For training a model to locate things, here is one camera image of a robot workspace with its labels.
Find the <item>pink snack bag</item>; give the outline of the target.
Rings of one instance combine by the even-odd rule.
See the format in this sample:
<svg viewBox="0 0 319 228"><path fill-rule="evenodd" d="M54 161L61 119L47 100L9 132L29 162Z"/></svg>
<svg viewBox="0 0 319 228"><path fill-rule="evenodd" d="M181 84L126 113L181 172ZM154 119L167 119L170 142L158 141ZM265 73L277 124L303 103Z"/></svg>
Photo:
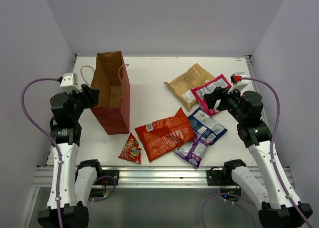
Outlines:
<svg viewBox="0 0 319 228"><path fill-rule="evenodd" d="M217 110L217 107L219 103L217 102L215 104L215 107L213 109L209 109L206 100L204 99L205 94L211 94L217 87L220 88L231 88L231 84L228 82L226 77L221 74L218 77L216 77L212 81L207 81L204 86L200 86L197 88L192 88L191 92L194 95L197 102L200 104L203 111L208 114L210 117L217 114L219 111Z"/></svg>

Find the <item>blue snack bag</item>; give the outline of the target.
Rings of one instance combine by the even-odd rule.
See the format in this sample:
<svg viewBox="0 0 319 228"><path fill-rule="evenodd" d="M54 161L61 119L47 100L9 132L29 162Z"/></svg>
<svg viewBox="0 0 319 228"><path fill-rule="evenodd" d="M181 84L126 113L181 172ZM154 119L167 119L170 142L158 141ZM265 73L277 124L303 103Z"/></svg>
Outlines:
<svg viewBox="0 0 319 228"><path fill-rule="evenodd" d="M210 145L214 144L228 131L200 107L189 115L188 119L193 130Z"/></svg>

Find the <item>tan paper snack bag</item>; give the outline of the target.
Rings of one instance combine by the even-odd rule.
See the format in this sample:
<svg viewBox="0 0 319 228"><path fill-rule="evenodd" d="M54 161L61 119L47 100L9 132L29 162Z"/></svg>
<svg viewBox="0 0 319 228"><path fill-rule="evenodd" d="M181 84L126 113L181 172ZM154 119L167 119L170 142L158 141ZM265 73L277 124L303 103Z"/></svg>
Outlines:
<svg viewBox="0 0 319 228"><path fill-rule="evenodd" d="M180 100L186 110L190 111L198 103L191 89L203 86L214 79L212 74L196 63L172 82L165 82L165 85Z"/></svg>

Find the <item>red paper bag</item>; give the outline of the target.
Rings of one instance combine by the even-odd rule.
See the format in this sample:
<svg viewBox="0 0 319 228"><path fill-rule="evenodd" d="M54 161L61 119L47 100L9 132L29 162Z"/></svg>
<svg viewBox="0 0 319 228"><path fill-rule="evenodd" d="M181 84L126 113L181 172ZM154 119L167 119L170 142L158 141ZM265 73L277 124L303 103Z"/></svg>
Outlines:
<svg viewBox="0 0 319 228"><path fill-rule="evenodd" d="M92 113L109 135L128 134L130 129L130 82L120 51L98 53L92 89L99 90Z"/></svg>

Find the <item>purple snack bag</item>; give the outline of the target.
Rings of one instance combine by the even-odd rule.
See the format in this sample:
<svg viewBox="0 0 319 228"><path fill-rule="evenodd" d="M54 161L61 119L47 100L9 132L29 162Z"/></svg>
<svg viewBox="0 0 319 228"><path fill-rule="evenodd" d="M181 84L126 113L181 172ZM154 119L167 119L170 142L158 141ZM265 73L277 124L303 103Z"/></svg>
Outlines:
<svg viewBox="0 0 319 228"><path fill-rule="evenodd" d="M175 153L196 168L199 168L209 146L210 144L200 136L193 142L184 143L181 147L175 150Z"/></svg>

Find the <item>large orange chips bag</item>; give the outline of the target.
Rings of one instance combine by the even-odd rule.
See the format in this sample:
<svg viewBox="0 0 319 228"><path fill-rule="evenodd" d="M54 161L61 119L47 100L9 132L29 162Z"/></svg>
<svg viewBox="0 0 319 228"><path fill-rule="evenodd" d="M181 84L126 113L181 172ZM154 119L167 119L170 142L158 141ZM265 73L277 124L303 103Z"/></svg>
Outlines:
<svg viewBox="0 0 319 228"><path fill-rule="evenodd" d="M194 139L192 126L183 109L168 118L135 128L149 162L170 153Z"/></svg>

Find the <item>small red snack packet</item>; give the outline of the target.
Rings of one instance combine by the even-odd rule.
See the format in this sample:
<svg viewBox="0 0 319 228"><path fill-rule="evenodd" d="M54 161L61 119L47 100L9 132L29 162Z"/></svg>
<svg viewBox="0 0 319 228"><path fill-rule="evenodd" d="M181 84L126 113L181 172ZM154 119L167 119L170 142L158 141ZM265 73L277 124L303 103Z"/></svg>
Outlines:
<svg viewBox="0 0 319 228"><path fill-rule="evenodd" d="M141 148L139 148L139 143L132 133L129 134L128 139L118 158L136 163L138 165L141 164Z"/></svg>

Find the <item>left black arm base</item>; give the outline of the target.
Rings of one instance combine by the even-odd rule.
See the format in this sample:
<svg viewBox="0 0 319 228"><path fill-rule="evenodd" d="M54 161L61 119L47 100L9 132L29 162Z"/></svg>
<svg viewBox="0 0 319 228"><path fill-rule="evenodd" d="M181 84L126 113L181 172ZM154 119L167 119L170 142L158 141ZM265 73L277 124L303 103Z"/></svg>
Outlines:
<svg viewBox="0 0 319 228"><path fill-rule="evenodd" d="M119 170L102 170L102 179L99 180L96 184L101 185L103 188L111 188L114 185L117 186L119 173Z"/></svg>

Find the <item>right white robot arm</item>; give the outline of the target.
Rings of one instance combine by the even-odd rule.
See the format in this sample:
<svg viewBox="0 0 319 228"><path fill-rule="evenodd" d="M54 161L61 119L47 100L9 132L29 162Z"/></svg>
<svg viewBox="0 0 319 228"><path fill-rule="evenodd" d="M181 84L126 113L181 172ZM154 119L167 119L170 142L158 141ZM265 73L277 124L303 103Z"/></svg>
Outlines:
<svg viewBox="0 0 319 228"><path fill-rule="evenodd" d="M262 97L254 91L243 94L230 88L216 88L204 99L209 108L217 101L219 111L227 110L237 121L237 132L245 147L254 158L263 178L260 183L249 174L249 169L240 160L225 162L222 179L227 184L238 184L258 209L259 221L264 228L298 228L313 211L303 203L290 184L275 146L272 134L261 119Z"/></svg>

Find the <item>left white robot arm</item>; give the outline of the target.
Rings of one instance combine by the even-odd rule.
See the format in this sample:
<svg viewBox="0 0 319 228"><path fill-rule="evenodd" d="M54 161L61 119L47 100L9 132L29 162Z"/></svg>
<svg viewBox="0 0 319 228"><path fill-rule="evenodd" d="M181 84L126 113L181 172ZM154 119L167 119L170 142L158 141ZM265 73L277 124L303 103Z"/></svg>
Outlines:
<svg viewBox="0 0 319 228"><path fill-rule="evenodd" d="M76 157L80 147L79 118L84 109L98 104L99 91L83 84L79 91L63 92L50 99L53 117L50 140L54 155L53 179L46 209L38 212L44 228L86 228L89 221L85 202L76 198Z"/></svg>

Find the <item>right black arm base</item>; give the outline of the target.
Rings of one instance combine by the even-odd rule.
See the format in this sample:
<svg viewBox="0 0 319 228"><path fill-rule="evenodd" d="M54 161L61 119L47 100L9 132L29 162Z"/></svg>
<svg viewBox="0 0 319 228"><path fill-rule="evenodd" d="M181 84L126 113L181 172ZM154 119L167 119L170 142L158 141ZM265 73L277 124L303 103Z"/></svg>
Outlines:
<svg viewBox="0 0 319 228"><path fill-rule="evenodd" d="M238 199L230 194L241 196L241 188L230 177L227 177L223 171L223 168L212 167L206 171L206 180L209 186L214 186L219 189L222 198L227 200L237 201Z"/></svg>

